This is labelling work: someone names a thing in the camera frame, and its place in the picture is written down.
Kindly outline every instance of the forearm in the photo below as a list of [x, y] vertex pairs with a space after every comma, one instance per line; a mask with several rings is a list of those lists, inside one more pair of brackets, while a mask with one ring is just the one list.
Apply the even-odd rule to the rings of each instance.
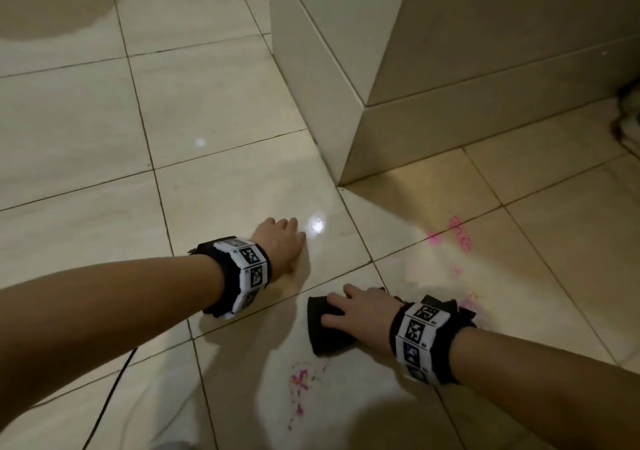
[[628, 449], [640, 441], [640, 376], [559, 349], [475, 328], [449, 353], [460, 384], [558, 449]]
[[204, 255], [108, 263], [0, 290], [0, 429], [41, 398], [215, 303]]

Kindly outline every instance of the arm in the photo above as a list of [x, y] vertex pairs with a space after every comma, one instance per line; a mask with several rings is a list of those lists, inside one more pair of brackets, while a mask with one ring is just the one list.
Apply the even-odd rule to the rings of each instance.
[[[274, 281], [305, 242], [292, 218], [265, 220], [252, 241]], [[0, 290], [0, 430], [82, 374], [214, 304], [220, 266], [205, 255], [107, 263]]]
[[[346, 285], [328, 301], [344, 316], [323, 325], [391, 355], [389, 330], [402, 303], [382, 290]], [[449, 352], [460, 384], [499, 406], [558, 449], [629, 449], [640, 442], [640, 376], [620, 367], [477, 328]]]

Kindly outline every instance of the wristband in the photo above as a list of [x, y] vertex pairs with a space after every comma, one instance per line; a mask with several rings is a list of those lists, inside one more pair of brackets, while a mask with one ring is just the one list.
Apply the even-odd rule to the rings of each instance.
[[198, 244], [189, 254], [207, 255], [214, 259], [225, 276], [225, 289], [220, 299], [202, 310], [204, 314], [229, 319], [251, 305], [258, 292], [270, 281], [269, 257], [248, 239], [223, 237]]
[[454, 300], [441, 302], [425, 297], [398, 311], [389, 331], [389, 343], [397, 361], [414, 379], [431, 385], [455, 383], [451, 372], [451, 343], [464, 327], [475, 327], [476, 314], [459, 309]]

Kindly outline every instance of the bathroom floor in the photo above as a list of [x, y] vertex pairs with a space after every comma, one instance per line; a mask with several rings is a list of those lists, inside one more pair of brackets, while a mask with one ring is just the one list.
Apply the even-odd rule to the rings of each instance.
[[[268, 0], [0, 0], [0, 286], [183, 255], [265, 217], [298, 274], [230, 322], [140, 347], [91, 449], [546, 448], [460, 387], [360, 349], [313, 356], [306, 301], [384, 284], [640, 372], [640, 162], [605, 99], [335, 188], [278, 72]], [[126, 356], [47, 398], [0, 449], [80, 449]]]

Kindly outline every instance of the hand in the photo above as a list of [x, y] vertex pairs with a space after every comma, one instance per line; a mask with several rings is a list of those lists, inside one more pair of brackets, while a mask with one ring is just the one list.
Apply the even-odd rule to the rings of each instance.
[[259, 244], [271, 261], [272, 282], [292, 271], [306, 239], [304, 232], [298, 232], [298, 220], [295, 217], [290, 220], [281, 219], [278, 222], [269, 217], [251, 236], [251, 241]]
[[389, 345], [389, 330], [404, 304], [378, 288], [362, 291], [353, 285], [344, 285], [344, 293], [347, 298], [338, 293], [329, 293], [326, 298], [344, 315], [324, 314], [322, 325], [350, 333], [382, 355], [393, 355]]

